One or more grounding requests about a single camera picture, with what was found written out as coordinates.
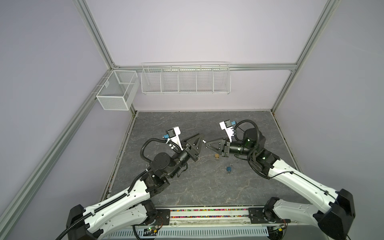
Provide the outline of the blue padlock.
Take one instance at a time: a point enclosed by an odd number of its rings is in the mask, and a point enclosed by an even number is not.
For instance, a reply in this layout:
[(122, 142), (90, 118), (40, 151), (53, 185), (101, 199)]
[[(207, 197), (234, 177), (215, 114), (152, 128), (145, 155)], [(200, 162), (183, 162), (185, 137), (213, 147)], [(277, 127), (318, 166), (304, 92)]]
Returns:
[(227, 168), (226, 168), (226, 171), (227, 171), (227, 174), (231, 174), (233, 172), (233, 164), (230, 164)]

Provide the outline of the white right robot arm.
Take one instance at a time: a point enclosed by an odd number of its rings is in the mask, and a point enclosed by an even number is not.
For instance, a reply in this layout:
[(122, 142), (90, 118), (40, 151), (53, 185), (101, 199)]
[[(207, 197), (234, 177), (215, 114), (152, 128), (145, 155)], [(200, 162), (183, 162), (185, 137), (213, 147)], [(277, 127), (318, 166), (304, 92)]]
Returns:
[(307, 205), (272, 197), (265, 204), (263, 217), (270, 223), (291, 220), (318, 227), (333, 240), (347, 240), (356, 217), (353, 195), (316, 182), (295, 170), (278, 155), (265, 148), (266, 138), (257, 128), (244, 132), (243, 138), (217, 139), (205, 146), (228, 157), (245, 156), (250, 167), (260, 177), (277, 180), (309, 201)]

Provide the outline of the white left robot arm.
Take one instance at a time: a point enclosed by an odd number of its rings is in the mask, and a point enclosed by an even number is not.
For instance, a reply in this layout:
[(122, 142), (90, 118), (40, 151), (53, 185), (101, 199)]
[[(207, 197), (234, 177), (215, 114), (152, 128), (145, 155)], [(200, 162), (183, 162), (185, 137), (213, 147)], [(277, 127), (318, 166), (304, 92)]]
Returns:
[(134, 178), (131, 185), (95, 205), (77, 205), (70, 210), (66, 229), (57, 237), (70, 240), (101, 240), (127, 226), (149, 225), (158, 211), (151, 198), (170, 185), (169, 180), (188, 168), (188, 161), (197, 161), (203, 145), (203, 134), (184, 140), (184, 147), (173, 156), (159, 153), (149, 167)]

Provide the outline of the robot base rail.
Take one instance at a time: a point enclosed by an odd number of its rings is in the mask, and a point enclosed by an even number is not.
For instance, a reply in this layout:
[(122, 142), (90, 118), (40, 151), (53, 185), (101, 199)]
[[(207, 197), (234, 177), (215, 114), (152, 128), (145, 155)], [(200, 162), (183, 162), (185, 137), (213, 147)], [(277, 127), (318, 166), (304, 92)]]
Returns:
[(291, 220), (267, 221), (262, 206), (164, 207), (155, 223), (114, 231), (106, 240), (184, 240), (284, 235)]

